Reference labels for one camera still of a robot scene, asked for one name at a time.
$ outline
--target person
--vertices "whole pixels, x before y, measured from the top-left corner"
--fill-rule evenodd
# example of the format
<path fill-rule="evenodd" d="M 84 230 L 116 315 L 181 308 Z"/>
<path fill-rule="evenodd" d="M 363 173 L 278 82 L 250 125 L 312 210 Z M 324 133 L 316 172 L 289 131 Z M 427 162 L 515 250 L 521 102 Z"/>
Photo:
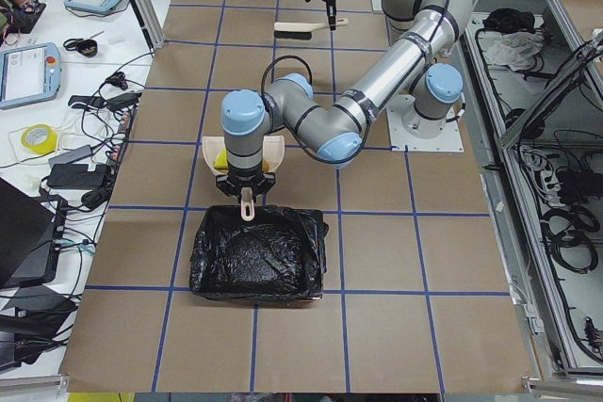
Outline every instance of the person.
<path fill-rule="evenodd" d="M 2 36 L 6 36 L 23 18 L 23 14 L 36 13 L 38 2 L 36 0 L 0 0 L 0 30 Z"/>

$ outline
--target yellow sponge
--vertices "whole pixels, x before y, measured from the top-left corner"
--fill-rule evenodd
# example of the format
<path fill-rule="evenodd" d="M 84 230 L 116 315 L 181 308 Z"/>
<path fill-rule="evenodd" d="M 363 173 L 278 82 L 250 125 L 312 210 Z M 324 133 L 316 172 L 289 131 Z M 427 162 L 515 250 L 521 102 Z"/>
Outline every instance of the yellow sponge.
<path fill-rule="evenodd" d="M 224 148 L 222 151 L 218 153 L 216 159 L 214 159 L 214 169 L 218 170 L 227 170 L 228 169 L 228 159 L 226 158 L 226 149 Z M 262 171 L 268 173 L 270 169 L 270 165 L 266 160 L 262 160 Z"/>

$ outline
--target yellow object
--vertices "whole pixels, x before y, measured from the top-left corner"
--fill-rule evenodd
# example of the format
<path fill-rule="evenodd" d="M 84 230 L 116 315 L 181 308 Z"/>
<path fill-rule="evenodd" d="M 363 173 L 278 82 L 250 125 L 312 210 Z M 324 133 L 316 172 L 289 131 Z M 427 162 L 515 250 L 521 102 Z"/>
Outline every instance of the yellow object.
<path fill-rule="evenodd" d="M 21 136 L 21 144 L 29 151 L 45 155 L 57 149 L 57 133 L 46 124 L 28 127 Z"/>
<path fill-rule="evenodd" d="M 226 157 L 226 149 L 222 149 L 214 159 L 214 169 L 228 169 L 228 158 Z M 268 173 L 270 165 L 266 160 L 262 160 L 262 171 Z"/>
<path fill-rule="evenodd" d="M 69 402 L 134 402 L 134 393 L 71 393 Z"/>

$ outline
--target adhesive tape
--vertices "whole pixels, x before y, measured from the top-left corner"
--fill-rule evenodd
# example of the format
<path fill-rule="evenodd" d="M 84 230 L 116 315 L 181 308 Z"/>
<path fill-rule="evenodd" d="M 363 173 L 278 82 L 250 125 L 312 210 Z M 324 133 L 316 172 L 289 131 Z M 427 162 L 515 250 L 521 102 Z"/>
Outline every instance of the adhesive tape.
<path fill-rule="evenodd" d="M 57 133 L 46 124 L 36 124 L 25 129 L 21 144 L 33 153 L 48 154 L 57 148 Z"/>

